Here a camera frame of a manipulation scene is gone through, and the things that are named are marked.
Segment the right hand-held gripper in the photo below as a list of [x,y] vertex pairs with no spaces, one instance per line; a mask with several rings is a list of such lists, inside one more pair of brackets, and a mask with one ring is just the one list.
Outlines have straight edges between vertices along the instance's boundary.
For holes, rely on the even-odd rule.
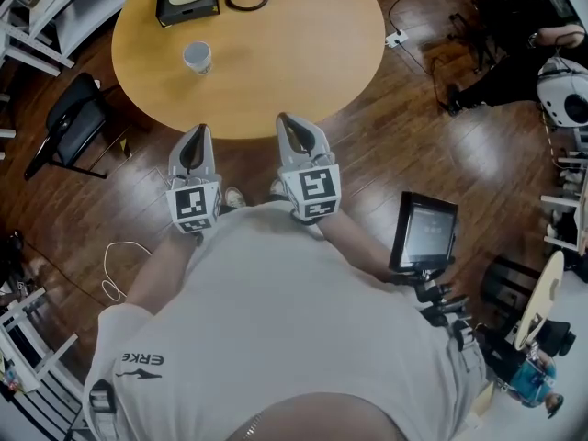
[[335,214],[342,199],[340,169],[325,133],[308,120],[280,113],[276,119],[282,166],[278,176],[293,205],[291,216],[313,225]]

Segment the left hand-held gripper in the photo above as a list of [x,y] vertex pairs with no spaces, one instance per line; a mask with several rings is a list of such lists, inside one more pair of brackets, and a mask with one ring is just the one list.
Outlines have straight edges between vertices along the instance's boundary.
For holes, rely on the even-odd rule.
[[215,226],[221,208],[221,176],[209,126],[200,124],[185,133],[169,155],[171,188],[166,199],[173,224],[183,234]]

